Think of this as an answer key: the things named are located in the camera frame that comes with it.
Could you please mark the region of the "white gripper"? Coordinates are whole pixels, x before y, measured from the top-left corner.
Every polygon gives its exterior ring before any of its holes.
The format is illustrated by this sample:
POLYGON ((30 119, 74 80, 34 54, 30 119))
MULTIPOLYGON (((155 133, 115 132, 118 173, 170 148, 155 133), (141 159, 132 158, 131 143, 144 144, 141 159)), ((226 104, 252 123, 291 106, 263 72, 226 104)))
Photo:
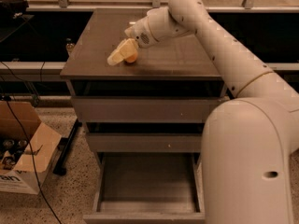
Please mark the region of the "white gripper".
POLYGON ((107 63, 109 65, 121 63, 134 54, 138 56, 138 46, 142 49, 146 49, 158 43, 150 31, 148 17, 135 22, 124 32, 129 38, 122 40, 108 56, 107 63))

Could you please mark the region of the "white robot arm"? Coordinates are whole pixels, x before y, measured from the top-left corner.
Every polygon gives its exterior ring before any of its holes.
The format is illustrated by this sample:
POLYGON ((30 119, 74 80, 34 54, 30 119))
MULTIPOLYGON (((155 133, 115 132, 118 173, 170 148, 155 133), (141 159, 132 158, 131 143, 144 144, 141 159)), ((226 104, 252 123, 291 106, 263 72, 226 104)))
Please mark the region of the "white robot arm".
POLYGON ((289 158, 299 148, 299 93, 214 21, 202 0, 169 0, 126 29, 109 55, 195 34, 233 95, 206 120, 201 160, 206 224, 293 224, 289 158))

